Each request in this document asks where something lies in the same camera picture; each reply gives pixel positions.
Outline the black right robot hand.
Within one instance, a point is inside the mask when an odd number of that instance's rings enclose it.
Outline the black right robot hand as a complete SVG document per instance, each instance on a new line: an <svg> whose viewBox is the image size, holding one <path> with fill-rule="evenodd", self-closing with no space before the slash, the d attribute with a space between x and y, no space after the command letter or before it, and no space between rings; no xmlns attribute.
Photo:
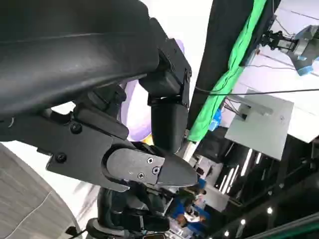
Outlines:
<svg viewBox="0 0 319 239"><path fill-rule="evenodd" d="M146 210L165 215L173 202L174 194L164 188L138 184L125 192L100 188L97 196L98 220L110 219L111 213L122 214L128 210Z"/></svg>

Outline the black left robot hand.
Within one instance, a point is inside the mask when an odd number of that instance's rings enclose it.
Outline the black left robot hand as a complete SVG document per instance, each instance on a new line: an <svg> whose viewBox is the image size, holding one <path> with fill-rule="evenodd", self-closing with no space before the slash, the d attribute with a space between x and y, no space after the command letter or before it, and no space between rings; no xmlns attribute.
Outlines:
<svg viewBox="0 0 319 239"><path fill-rule="evenodd" d="M133 182L187 187L177 156L191 66L139 0L0 3L0 139L49 155L47 170L117 192ZM130 142L117 119L121 84L148 92L154 144Z"/></svg>

